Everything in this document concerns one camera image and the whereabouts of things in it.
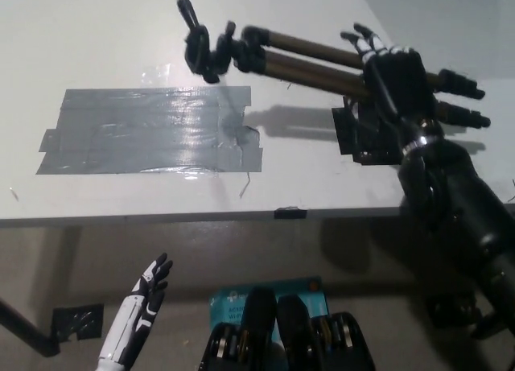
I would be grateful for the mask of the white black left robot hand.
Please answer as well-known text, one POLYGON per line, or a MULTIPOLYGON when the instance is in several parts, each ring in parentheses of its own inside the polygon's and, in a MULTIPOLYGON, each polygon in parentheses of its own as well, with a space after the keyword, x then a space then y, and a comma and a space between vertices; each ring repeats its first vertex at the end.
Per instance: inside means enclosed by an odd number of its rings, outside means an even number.
POLYGON ((172 266, 173 261, 163 253, 138 278, 106 335, 97 360, 98 371, 133 368, 162 306, 172 266))

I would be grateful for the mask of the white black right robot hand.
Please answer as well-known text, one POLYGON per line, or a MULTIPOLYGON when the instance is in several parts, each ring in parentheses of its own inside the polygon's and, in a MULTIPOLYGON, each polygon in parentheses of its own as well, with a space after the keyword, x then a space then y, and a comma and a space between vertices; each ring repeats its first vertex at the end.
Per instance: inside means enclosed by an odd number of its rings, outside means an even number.
POLYGON ((382 120, 393 128, 404 155, 443 138, 435 117, 435 97, 426 78, 422 58, 411 47, 386 46, 364 25, 340 37, 356 49, 363 65, 363 80, 382 120))

